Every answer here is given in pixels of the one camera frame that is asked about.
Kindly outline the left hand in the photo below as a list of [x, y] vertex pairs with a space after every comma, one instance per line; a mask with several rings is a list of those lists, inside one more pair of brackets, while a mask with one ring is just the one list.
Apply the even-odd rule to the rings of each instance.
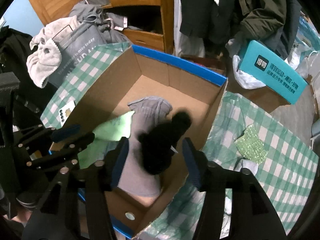
[[21, 223], [25, 227], [31, 215], [32, 212], [30, 210], [26, 209], [23, 206], [18, 206], [17, 215], [15, 217], [13, 217], [12, 219], [8, 218], [7, 215], [4, 215], [3, 217], [6, 220], [12, 220]]

